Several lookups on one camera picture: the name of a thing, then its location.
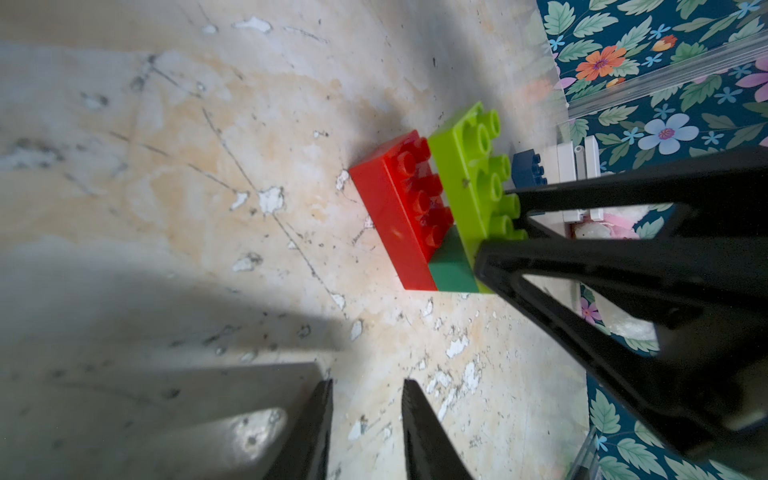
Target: stained floor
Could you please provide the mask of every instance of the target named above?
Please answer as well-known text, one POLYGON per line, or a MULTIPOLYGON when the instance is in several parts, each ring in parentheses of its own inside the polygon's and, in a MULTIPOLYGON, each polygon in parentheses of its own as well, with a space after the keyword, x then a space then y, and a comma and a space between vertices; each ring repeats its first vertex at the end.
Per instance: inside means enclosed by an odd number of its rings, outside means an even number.
POLYGON ((564 474, 584 370, 403 291, 346 173, 477 100, 554 166, 534 1, 417 3, 0 5, 5 478, 254 478, 328 377, 330 478, 405 478, 405 377, 476 478, 564 474))

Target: orange flower print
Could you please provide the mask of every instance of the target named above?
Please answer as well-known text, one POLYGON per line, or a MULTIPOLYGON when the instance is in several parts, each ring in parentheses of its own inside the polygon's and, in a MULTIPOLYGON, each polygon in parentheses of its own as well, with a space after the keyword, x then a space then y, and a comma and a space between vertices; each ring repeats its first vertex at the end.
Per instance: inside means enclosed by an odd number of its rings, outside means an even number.
POLYGON ((677 43, 677 37, 674 35, 667 35, 666 37, 654 43, 654 46, 650 49, 653 51, 669 50, 674 46, 675 43, 677 43))
POLYGON ((585 58, 586 61, 579 64, 576 67, 576 78, 581 80, 586 78, 588 81, 593 81, 599 76, 604 77, 610 74, 614 68, 624 63, 624 54, 627 53, 626 48, 616 49, 616 45, 606 47, 602 53, 599 50, 593 51, 585 58))
POLYGON ((609 82, 607 83, 607 85, 605 85, 605 87, 606 87, 606 88, 611 88, 611 87, 614 87, 614 86, 616 86, 616 85, 618 85, 618 84, 620 84, 620 83, 623 83, 623 82, 625 82, 625 81, 627 81, 627 79, 626 79, 626 78, 622 78, 622 77, 619 77, 619 78, 614 78, 613 80, 609 81, 609 82))

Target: lego brick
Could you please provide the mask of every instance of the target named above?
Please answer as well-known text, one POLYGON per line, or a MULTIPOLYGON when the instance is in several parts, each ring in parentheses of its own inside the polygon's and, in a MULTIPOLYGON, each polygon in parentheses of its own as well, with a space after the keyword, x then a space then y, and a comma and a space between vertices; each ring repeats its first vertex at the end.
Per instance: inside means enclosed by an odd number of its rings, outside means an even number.
POLYGON ((429 146, 412 131, 381 145, 349 169, 373 225, 407 290, 437 290, 429 260, 451 225, 429 146))
MULTIPOLYGON (((491 156, 492 139, 500 133, 498 112, 484 112, 478 102, 459 112, 428 140, 470 267, 475 266, 483 240, 528 238, 525 230, 512 225, 512 220, 520 217, 518 196, 504 195, 502 189, 502 183, 511 176, 509 157, 491 156)), ((478 287, 481 292, 490 292, 481 283, 478 287)))
POLYGON ((547 184, 541 156, 533 150, 522 151, 512 157, 512 181, 515 188, 539 187, 547 184))
POLYGON ((478 293, 477 280, 464 253, 456 226, 451 227, 429 261, 429 271, 441 292, 478 293))

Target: dark green lego brick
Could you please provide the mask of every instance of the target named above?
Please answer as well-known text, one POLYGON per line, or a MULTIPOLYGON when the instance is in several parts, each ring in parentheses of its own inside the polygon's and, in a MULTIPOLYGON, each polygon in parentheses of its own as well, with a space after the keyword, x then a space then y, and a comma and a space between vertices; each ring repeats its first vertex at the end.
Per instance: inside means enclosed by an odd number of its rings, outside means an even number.
POLYGON ((479 293, 477 280, 467 261, 456 225, 448 230, 442 245, 429 261, 429 271, 439 292, 479 293))

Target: red lego brick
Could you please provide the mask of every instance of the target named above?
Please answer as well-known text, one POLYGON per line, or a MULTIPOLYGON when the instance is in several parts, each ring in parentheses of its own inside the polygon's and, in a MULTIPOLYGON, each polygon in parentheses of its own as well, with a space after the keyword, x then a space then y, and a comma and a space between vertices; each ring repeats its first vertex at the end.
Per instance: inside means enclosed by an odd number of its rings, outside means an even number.
POLYGON ((453 225, 429 168, 426 138, 412 131, 385 143, 349 169, 376 231, 406 290, 437 290, 429 259, 453 225))

